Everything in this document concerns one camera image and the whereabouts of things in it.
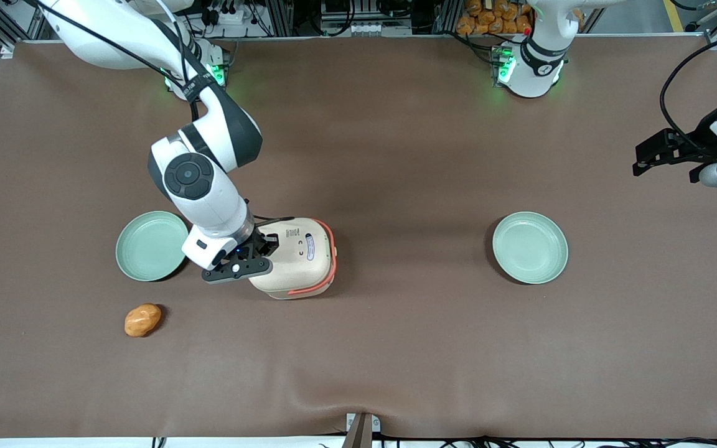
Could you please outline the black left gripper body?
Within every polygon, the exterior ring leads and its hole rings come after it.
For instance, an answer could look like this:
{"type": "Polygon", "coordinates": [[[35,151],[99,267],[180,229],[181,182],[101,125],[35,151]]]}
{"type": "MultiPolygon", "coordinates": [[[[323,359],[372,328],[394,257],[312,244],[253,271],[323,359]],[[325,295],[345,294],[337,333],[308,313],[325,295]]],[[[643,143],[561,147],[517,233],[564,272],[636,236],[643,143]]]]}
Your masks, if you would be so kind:
{"type": "Polygon", "coordinates": [[[705,117],[688,134],[680,135],[679,130],[672,129],[675,155],[670,164],[682,164],[682,162],[699,164],[689,171],[690,182],[699,182],[701,170],[717,162],[717,135],[711,130],[711,125],[716,120],[715,117],[705,117]]]}

